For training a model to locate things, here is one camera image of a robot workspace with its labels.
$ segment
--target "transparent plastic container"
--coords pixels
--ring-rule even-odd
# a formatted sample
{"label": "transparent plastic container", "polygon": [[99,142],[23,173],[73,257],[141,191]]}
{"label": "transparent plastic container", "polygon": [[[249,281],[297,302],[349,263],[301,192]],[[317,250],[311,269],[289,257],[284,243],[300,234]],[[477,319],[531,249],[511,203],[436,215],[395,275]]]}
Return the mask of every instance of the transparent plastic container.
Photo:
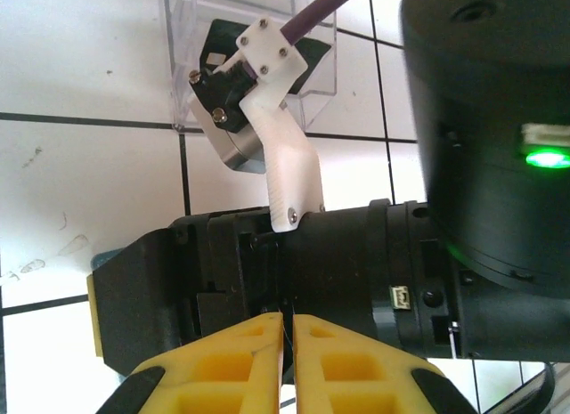
{"label": "transparent plastic container", "polygon": [[[190,111],[192,89],[188,83],[191,70],[200,67],[203,51],[211,47],[213,23],[232,29],[237,24],[249,26],[260,16],[269,16],[285,24],[313,0],[164,0],[170,65],[174,95],[174,129],[179,132],[200,127]],[[327,45],[319,54],[310,77],[300,89],[285,99],[289,110],[304,130],[337,92],[337,19],[333,14],[315,27],[305,38]],[[230,58],[224,53],[210,53],[208,63],[219,65]]]}

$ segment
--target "white 3d-printed bracket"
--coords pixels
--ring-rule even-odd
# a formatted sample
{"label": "white 3d-printed bracket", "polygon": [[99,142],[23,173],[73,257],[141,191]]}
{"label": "white 3d-printed bracket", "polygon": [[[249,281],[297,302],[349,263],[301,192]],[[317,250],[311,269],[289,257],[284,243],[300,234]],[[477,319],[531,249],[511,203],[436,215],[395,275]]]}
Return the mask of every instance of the white 3d-printed bracket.
{"label": "white 3d-printed bracket", "polygon": [[236,44],[257,73],[257,86],[240,107],[264,146],[273,230],[295,230],[306,212],[324,209],[319,156],[283,99],[308,66],[279,27],[261,18]]}

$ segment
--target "purple cable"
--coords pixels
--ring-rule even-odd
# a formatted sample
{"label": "purple cable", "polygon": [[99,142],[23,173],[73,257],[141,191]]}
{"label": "purple cable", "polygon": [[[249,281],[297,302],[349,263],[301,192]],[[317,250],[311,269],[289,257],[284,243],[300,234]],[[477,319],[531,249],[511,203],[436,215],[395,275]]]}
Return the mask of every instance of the purple cable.
{"label": "purple cable", "polygon": [[[294,45],[347,1],[348,0],[315,0],[297,16],[287,22],[281,29],[281,33],[283,33],[290,44]],[[244,65],[244,69],[251,78],[254,80],[257,79],[257,73],[247,62]]]}

